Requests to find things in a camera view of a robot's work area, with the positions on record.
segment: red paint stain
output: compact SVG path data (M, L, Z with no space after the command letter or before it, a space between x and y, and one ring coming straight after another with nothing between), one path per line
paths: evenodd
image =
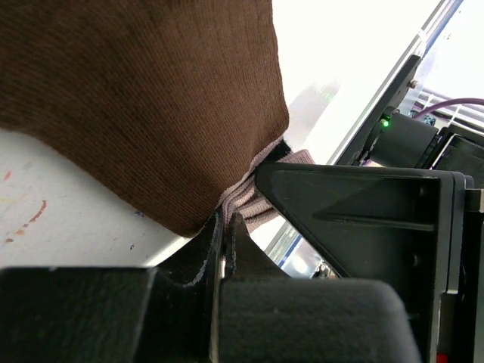
M40 207L39 211L29 220L29 223L34 223L37 220L37 218L43 214L46 207L47 207L47 201L43 200L42 206Z

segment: red object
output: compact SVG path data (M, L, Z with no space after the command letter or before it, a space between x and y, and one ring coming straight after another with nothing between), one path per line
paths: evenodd
M448 363L448 357L445 354L437 355L437 363Z

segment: bolt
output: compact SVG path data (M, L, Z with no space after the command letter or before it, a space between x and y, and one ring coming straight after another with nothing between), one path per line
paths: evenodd
M417 86L418 86L418 81L416 79L412 79L408 84L407 84L408 87L410 87L411 89L416 89Z

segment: white table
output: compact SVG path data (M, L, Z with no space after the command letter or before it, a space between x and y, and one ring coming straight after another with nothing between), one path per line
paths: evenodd
M331 162L417 49L416 35L438 5L274 0L293 148ZM273 229L256 232L262 247ZM0 130L1 266L156 265L186 242L53 150Z

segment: folded cloth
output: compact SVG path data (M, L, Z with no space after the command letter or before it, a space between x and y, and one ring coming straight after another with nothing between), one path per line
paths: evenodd
M314 160L307 150L301 150L286 155L279 159L278 163L314 164ZM251 175L226 197L222 203L222 211L225 225L230 222L232 214L240 213L249 232L278 216L277 211L256 189L254 175Z
M182 236L288 126L271 0L4 0L0 127Z

